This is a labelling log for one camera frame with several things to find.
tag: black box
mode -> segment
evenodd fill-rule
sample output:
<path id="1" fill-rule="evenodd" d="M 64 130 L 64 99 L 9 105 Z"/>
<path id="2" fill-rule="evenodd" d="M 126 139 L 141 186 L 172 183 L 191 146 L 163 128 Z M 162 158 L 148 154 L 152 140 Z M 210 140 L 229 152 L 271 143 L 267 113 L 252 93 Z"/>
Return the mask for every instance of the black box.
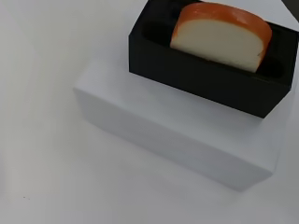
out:
<path id="1" fill-rule="evenodd" d="M 129 35 L 130 72 L 265 118 L 292 87 L 298 33 L 269 22 L 273 37 L 256 74 L 207 61 L 169 47 L 181 9 L 193 2 L 148 1 Z"/>

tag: bread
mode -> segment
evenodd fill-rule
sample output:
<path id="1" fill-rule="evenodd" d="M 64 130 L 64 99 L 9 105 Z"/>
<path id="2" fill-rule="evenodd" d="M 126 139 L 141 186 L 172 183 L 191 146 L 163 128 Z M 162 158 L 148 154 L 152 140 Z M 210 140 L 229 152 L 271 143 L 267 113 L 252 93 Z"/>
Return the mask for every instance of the bread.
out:
<path id="1" fill-rule="evenodd" d="M 182 9 L 170 47 L 256 72 L 272 37 L 267 22 L 245 10 L 215 3 Z"/>

